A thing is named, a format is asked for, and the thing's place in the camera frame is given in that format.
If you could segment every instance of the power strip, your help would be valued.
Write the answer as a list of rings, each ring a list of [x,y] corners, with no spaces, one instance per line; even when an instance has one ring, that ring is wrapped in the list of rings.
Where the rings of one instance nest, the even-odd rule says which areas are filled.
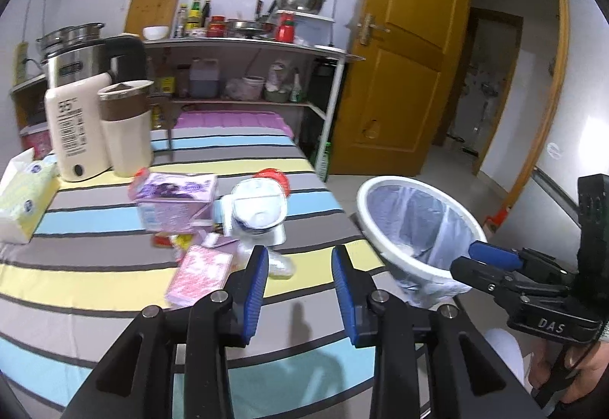
[[[14,49],[14,85],[21,84],[27,80],[26,58],[29,43],[22,41]]]

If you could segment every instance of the tissue box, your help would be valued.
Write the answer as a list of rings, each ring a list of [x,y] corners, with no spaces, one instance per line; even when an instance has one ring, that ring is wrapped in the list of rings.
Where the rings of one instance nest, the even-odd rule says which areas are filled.
[[[171,234],[211,231],[217,177],[157,172],[136,176],[129,195],[138,206],[144,228]]]
[[[31,161],[33,150],[13,158],[2,177],[0,241],[27,244],[57,189],[57,165],[53,160]]]

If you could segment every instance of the small waste bin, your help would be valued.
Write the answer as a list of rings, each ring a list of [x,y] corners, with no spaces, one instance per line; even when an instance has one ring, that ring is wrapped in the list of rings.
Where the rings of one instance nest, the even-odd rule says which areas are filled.
[[[486,236],[449,195],[411,178],[375,177],[357,192],[357,218],[412,305],[431,307],[470,290],[449,269]]]

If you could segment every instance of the bed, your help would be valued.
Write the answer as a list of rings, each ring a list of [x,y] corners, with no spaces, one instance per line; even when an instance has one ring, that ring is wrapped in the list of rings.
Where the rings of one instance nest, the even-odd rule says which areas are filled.
[[[398,294],[391,276],[336,199],[280,128],[174,130],[173,151],[153,132],[157,171],[214,173],[227,194],[267,167],[285,172],[292,194],[278,252],[297,267],[269,278],[256,336],[227,352],[238,419],[369,414],[374,349],[355,349],[343,332],[330,270],[345,244],[356,268]],[[129,179],[105,172],[63,182],[28,245],[0,255],[0,370],[33,419],[61,412],[96,362],[145,306],[167,307],[177,264],[151,245]],[[174,379],[174,418],[182,417],[183,352]]]

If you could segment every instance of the door frame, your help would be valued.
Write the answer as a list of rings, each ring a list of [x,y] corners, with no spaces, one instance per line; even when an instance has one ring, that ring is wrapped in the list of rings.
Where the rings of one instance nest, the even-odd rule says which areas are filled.
[[[554,115],[558,108],[558,100],[564,82],[564,73],[567,64],[567,53],[569,49],[569,0],[558,0],[558,46],[556,48],[556,64],[554,67],[554,75],[552,77],[552,84],[550,85],[549,94],[547,97],[546,108],[541,116],[540,125],[537,128],[537,133],[531,143],[531,148],[523,163],[523,167],[516,178],[516,182],[508,191],[507,196],[504,198],[501,209],[512,207],[518,197],[525,188],[528,182],[533,168],[539,159],[541,151],[546,142],[547,136],[552,127]]]

